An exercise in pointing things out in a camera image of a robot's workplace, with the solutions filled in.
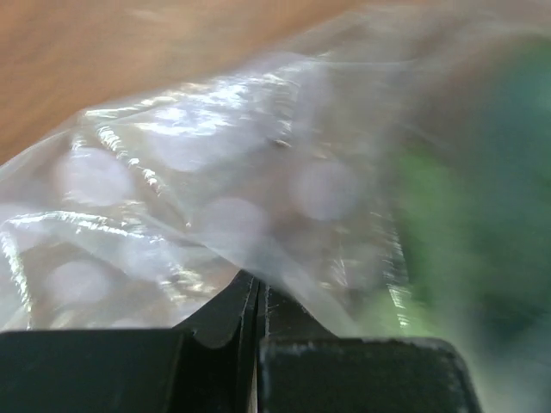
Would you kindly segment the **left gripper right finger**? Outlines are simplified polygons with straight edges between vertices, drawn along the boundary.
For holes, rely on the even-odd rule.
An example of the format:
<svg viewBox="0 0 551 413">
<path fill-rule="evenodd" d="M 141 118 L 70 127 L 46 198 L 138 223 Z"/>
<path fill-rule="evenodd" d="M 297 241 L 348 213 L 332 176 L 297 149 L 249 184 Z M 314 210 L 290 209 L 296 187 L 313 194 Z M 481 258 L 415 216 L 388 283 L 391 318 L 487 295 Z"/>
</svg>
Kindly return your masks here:
<svg viewBox="0 0 551 413">
<path fill-rule="evenodd" d="M 479 412 L 465 362 L 426 337 L 338 338 L 294 299 L 258 297 L 259 412 Z"/>
</svg>

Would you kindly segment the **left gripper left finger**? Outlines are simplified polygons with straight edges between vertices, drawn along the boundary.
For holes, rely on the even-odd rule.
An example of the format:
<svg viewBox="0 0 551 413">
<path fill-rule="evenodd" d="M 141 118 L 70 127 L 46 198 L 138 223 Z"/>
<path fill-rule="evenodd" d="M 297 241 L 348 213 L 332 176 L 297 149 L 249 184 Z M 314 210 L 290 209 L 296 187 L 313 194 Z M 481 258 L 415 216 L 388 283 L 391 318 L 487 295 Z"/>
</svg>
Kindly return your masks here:
<svg viewBox="0 0 551 413">
<path fill-rule="evenodd" d="M 169 329 L 1 335 L 4 412 L 245 412 L 259 284 L 240 273 Z"/>
</svg>

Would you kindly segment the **clear zip top bag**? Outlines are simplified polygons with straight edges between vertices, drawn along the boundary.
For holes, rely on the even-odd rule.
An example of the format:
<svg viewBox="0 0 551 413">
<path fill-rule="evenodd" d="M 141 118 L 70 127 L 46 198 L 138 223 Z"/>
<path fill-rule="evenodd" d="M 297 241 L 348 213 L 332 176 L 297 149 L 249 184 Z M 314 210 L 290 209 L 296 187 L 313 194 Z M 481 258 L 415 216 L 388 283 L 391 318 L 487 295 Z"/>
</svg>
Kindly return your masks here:
<svg viewBox="0 0 551 413">
<path fill-rule="evenodd" d="M 550 39 L 549 2 L 367 9 L 239 68 L 85 109 L 1 168 L 1 335 L 169 329 L 247 273 L 252 375 L 263 285 L 338 338 L 445 341 L 363 326 L 397 245 L 386 167 L 439 65 L 510 34 Z"/>
</svg>

